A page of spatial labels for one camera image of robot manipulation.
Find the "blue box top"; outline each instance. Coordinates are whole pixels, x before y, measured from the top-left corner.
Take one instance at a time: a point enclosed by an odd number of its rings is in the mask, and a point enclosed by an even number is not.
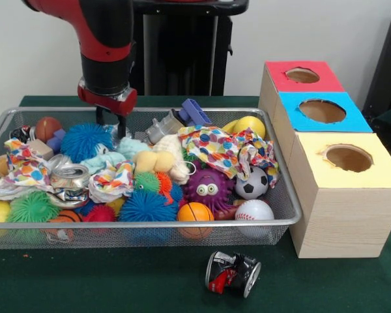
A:
[[[347,93],[280,93],[298,132],[372,132]]]

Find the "green tablecloth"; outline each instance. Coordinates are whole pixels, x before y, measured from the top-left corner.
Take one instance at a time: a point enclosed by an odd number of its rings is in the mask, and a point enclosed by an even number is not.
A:
[[[204,107],[256,107],[257,97],[195,97]],[[184,97],[141,97],[178,106]],[[25,97],[22,106],[77,106]],[[215,250],[263,268],[249,298],[204,287]],[[0,312],[391,312],[391,234],[380,258],[299,260],[289,233],[276,246],[0,250]]]

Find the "box stack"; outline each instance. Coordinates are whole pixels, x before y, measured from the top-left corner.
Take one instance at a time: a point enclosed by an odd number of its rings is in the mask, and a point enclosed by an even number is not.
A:
[[[391,156],[325,62],[266,62],[272,121],[302,220],[299,258],[377,257],[391,230]]]

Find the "wire mesh basket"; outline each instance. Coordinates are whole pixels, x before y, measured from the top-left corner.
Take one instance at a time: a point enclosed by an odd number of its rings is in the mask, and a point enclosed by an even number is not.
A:
[[[127,117],[127,127],[141,134],[161,120],[168,108],[136,108]],[[274,220],[230,220],[214,222],[105,222],[105,223],[0,223],[0,249],[14,248],[103,248],[130,246],[217,246],[275,245],[289,225],[299,221],[298,202],[287,166],[282,157],[268,115],[258,109],[205,109],[213,124],[219,127],[241,117],[252,115],[267,128],[267,139],[274,141],[275,155],[280,164],[280,180],[264,196],[270,204]],[[0,155],[7,151],[4,142],[10,131],[23,125],[35,125],[45,116],[58,119],[64,129],[78,123],[95,122],[95,109],[90,108],[16,108],[0,116]],[[117,122],[108,115],[106,123]],[[46,240],[49,230],[73,236],[69,243]]]

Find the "metal basket rim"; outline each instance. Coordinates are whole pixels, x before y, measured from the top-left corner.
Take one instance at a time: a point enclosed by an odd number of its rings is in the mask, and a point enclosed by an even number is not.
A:
[[[134,112],[167,112],[171,108],[137,107]],[[0,115],[0,129],[9,115],[18,112],[92,112],[95,107],[16,107],[5,110]],[[260,115],[267,128],[270,139],[274,142],[274,150],[280,171],[284,177],[288,196],[295,212],[294,217],[279,220],[228,220],[212,222],[73,222],[73,223],[0,223],[0,229],[58,229],[58,228],[194,228],[194,227],[248,227],[248,226],[289,226],[297,223],[302,216],[302,209],[287,164],[282,156],[277,137],[267,113],[259,108],[203,108],[206,112],[250,112]]]

